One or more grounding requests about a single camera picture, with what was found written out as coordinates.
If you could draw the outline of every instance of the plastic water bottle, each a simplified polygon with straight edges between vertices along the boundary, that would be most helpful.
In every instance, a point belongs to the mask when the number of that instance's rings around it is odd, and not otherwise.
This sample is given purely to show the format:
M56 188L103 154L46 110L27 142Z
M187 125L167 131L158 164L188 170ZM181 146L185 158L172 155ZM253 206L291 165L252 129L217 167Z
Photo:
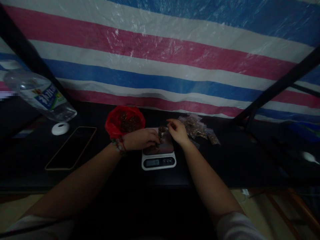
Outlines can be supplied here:
M9 70L4 76L4 83L50 120L67 122L77 115L77 111L49 79L25 71L14 60L0 61L0 65Z

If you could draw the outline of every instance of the floor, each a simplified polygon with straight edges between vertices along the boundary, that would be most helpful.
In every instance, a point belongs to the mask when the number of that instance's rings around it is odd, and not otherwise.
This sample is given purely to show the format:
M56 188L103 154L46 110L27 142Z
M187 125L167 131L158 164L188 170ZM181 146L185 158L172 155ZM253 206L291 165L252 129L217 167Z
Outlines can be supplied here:
M254 198L246 198L240 190L232 190L232 193L255 227L267 239L295 239L264 194ZM41 197L42 195L30 195L20 200L0 204L0 232L5 231L8 226L17 221ZM290 204L277 196L274 196L274 199L289 219L301 219ZM318 239L307 226L295 225L295 227L303 239Z

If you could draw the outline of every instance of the blue object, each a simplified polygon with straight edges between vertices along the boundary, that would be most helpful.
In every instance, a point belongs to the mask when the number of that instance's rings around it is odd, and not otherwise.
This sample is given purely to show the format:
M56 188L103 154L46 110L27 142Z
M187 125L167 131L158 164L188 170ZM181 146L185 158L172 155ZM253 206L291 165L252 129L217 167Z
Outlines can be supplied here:
M309 142L320 141L319 136L317 136L315 133L307 129L309 128L313 131L320 132L320 125L300 122L300 123L293 123L288 128L294 131L296 134L303 137L304 139L308 140Z

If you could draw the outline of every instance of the hand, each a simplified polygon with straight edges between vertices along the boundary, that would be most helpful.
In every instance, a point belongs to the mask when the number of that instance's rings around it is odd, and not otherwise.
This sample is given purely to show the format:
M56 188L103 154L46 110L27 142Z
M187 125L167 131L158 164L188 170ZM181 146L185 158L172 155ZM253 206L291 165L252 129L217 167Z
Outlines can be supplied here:
M182 122L178 119L168 119L167 122L169 122L168 130L171 136L181 147L191 143L188 138L187 130Z
M123 136L123 144L127 151L141 150L159 142L158 133L154 129L140 129Z

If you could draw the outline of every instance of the bottle label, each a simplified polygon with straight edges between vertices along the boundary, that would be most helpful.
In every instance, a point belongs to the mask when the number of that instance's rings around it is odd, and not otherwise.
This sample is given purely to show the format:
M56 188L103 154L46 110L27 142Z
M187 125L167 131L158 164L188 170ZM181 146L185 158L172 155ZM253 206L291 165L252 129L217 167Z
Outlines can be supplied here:
M52 83L34 89L20 90L20 95L31 106L43 110L52 110L67 102Z

